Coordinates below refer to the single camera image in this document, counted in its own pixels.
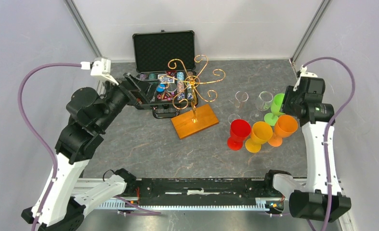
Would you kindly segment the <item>clear wine glass front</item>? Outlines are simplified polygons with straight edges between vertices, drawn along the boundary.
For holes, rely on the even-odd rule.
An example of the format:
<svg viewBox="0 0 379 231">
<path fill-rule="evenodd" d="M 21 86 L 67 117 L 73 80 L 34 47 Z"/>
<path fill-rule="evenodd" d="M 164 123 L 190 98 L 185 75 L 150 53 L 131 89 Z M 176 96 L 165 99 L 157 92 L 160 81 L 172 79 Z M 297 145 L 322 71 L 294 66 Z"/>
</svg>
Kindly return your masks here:
<svg viewBox="0 0 379 231">
<path fill-rule="evenodd" d="M 241 119 L 242 110 L 248 100 L 249 96 L 245 91 L 237 91 L 235 94 L 235 111 L 228 116 L 228 122 L 231 124 L 237 119 Z"/>
</svg>

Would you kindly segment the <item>clear wine glass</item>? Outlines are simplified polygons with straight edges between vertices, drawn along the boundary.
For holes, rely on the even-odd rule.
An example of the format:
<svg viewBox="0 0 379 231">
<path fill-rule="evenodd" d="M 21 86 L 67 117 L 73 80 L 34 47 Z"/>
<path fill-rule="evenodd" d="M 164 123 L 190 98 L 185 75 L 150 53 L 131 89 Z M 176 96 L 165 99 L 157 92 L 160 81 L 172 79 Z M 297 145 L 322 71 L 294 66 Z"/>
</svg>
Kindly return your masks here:
<svg viewBox="0 0 379 231">
<path fill-rule="evenodd" d="M 235 94 L 235 111 L 228 116 L 228 122 L 231 124 L 237 119 L 241 119 L 242 110 L 248 100 L 249 96 L 245 91 L 237 91 Z"/>
<path fill-rule="evenodd" d="M 250 119 L 252 122 L 258 122 L 263 120 L 265 112 L 271 107 L 273 102 L 273 95 L 269 91 L 262 91 L 256 100 L 256 110 L 252 111 L 250 114 Z"/>
</svg>

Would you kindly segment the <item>red wine glass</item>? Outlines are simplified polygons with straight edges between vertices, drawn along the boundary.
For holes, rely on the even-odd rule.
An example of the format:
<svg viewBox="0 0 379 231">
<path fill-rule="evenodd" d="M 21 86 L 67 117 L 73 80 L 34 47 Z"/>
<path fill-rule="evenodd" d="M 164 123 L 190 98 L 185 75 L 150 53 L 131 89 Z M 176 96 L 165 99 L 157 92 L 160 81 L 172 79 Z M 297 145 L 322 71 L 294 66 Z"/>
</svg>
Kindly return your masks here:
<svg viewBox="0 0 379 231">
<path fill-rule="evenodd" d="M 227 146 L 233 151 L 238 151 L 243 147 L 243 142 L 251 133 L 250 124 L 243 119 L 236 119 L 230 125 L 230 137 Z"/>
</svg>

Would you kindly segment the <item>clear wine glass back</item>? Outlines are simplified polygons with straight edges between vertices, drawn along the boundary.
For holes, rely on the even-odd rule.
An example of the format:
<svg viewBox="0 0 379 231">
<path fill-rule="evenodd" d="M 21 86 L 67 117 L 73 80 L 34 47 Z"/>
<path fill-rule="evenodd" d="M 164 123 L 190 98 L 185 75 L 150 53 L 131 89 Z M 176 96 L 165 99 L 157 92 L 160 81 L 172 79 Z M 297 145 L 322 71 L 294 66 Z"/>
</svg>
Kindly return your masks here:
<svg viewBox="0 0 379 231">
<path fill-rule="evenodd" d="M 273 102 L 273 95 L 269 91 L 262 91 L 256 100 L 256 110 L 252 111 L 250 114 L 250 119 L 252 122 L 258 122 L 263 120 L 265 112 L 271 107 Z"/>
</svg>

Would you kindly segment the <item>yellow wine glass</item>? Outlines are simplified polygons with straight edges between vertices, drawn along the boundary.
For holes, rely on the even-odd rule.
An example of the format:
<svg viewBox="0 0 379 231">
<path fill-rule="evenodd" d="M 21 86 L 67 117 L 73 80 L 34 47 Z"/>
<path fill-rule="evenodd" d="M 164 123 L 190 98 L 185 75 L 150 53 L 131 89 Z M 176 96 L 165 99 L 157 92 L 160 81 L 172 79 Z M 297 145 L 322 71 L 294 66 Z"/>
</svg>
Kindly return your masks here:
<svg viewBox="0 0 379 231">
<path fill-rule="evenodd" d="M 250 153 L 257 153 L 261 150 L 261 147 L 269 141 L 273 135 L 272 127 L 264 122 L 256 122 L 252 126 L 250 138 L 245 142 L 245 148 Z"/>
</svg>

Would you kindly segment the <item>green wine glass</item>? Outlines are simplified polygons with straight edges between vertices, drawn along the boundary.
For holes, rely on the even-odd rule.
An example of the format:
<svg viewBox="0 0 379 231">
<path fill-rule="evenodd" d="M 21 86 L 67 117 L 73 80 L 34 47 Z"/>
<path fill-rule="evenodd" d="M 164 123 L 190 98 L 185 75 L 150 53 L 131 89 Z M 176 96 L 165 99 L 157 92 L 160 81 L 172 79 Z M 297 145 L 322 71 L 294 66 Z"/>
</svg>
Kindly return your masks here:
<svg viewBox="0 0 379 231">
<path fill-rule="evenodd" d="M 284 93 L 276 94 L 271 104 L 270 112 L 264 116 L 264 121 L 270 126 L 274 126 L 278 118 L 284 114 L 280 111 L 284 96 Z"/>
</svg>

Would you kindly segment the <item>orange wine glass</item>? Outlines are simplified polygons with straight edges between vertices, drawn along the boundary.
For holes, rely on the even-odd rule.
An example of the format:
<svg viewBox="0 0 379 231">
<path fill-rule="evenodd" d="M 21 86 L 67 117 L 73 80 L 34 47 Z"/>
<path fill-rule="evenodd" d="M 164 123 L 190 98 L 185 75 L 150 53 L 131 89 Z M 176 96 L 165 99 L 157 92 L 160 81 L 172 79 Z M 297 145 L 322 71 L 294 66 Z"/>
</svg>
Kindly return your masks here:
<svg viewBox="0 0 379 231">
<path fill-rule="evenodd" d="M 274 126 L 272 137 L 268 144 L 272 147 L 279 147 L 283 143 L 283 138 L 291 136 L 299 127 L 298 121 L 289 115 L 282 115 L 278 118 Z"/>
</svg>

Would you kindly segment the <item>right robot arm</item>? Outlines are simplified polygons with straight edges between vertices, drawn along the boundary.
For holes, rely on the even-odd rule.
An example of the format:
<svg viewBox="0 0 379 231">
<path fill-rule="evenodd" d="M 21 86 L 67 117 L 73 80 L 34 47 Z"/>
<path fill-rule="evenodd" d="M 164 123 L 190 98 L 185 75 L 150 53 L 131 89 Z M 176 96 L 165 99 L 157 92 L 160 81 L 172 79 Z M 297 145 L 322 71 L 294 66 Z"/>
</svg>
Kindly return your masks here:
<svg viewBox="0 0 379 231">
<path fill-rule="evenodd" d="M 280 105 L 281 116 L 268 141 L 273 144 L 302 129 L 307 157 L 306 184 L 298 183 L 290 173 L 269 170 L 263 183 L 268 196 L 281 193 L 294 218 L 334 222 L 351 209 L 351 199 L 342 194 L 333 154 L 334 108 L 323 103 L 325 81 L 318 77 L 300 77 L 288 86 Z"/>
</svg>

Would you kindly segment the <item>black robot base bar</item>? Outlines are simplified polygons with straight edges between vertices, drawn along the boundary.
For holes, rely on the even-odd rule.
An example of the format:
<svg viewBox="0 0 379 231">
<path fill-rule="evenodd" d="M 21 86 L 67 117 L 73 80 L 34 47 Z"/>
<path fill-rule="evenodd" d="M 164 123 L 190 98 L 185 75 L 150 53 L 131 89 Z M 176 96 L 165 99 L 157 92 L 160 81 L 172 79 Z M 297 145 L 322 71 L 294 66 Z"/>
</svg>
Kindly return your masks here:
<svg viewBox="0 0 379 231">
<path fill-rule="evenodd" d="M 255 205 L 256 198 L 277 197 L 251 178 L 142 178 L 136 185 L 141 205 Z"/>
</svg>

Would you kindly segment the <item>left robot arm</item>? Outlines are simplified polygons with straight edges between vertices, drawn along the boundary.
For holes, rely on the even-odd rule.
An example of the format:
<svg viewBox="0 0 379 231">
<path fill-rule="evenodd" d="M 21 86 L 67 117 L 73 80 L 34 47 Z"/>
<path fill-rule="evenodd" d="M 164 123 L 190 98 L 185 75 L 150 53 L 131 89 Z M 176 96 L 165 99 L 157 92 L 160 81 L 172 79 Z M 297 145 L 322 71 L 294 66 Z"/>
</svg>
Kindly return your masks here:
<svg viewBox="0 0 379 231">
<path fill-rule="evenodd" d="M 72 95 L 66 107 L 69 122 L 56 143 L 50 178 L 37 203 L 21 214 L 33 230 L 75 231 L 105 201 L 138 194 L 136 177 L 123 168 L 86 192 L 73 195 L 73 189 L 103 142 L 106 129 L 126 105 L 137 103 L 143 86 L 153 87 L 154 83 L 135 82 L 126 76 L 107 83 L 104 96 L 90 87 Z"/>
</svg>

